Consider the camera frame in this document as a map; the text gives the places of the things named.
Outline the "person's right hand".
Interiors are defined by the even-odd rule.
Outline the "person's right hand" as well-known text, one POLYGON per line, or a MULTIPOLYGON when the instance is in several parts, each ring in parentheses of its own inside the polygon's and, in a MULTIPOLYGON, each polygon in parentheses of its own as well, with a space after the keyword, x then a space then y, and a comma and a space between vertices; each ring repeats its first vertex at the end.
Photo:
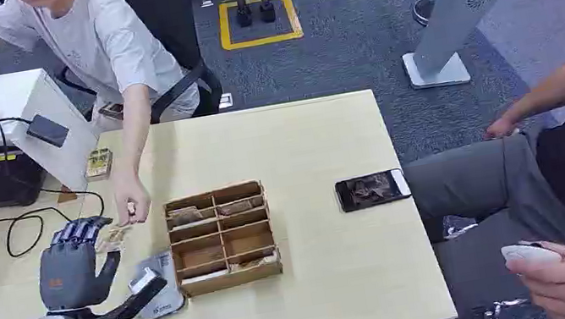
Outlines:
POLYGON ((118 224, 144 223, 151 208, 151 198, 134 168, 114 169, 113 192, 118 224))

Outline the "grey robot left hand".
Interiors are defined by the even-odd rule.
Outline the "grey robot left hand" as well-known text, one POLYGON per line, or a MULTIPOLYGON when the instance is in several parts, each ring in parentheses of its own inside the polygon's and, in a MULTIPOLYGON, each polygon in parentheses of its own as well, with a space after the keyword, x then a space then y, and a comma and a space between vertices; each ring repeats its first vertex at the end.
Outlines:
POLYGON ((82 217, 65 224, 41 253, 40 296, 48 311, 78 310, 99 305, 109 295, 120 252, 107 253, 96 270, 96 239, 110 217, 82 217))

